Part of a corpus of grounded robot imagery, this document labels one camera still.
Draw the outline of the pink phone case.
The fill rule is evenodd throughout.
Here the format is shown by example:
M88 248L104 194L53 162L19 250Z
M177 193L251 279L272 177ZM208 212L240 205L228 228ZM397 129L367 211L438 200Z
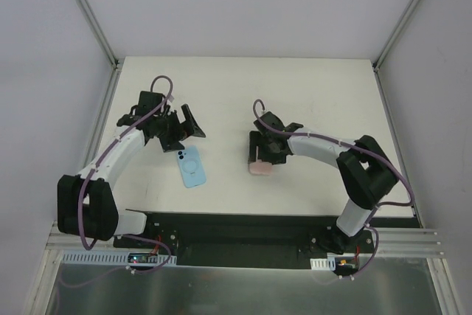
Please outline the pink phone case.
M270 176L272 174L273 165L270 162L257 160L249 162L249 172L255 176Z

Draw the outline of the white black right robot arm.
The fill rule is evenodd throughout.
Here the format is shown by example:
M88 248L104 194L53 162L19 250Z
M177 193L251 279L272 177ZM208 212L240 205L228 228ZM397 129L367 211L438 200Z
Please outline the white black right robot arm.
M292 122L284 125L270 111L254 121L249 134L249 163L282 165L288 156L303 156L336 168L347 192L347 203L330 229L316 237L318 247L341 255L358 243L358 237L381 199L399 178L374 137L336 139Z

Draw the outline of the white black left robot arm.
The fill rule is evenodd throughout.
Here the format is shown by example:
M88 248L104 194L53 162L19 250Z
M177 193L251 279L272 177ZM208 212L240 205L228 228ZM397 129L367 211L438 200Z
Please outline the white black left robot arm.
M119 210L113 189L130 160L150 140L159 140L163 151L172 152L183 149L182 142L191 136L206 136L190 107L183 104L181 110L183 120L172 109L168 97L141 91L138 103L117 120L108 146L80 172L64 175L58 181L59 231L83 240L107 241L130 235L138 247L151 246L156 239L156 230L146 224L146 214Z

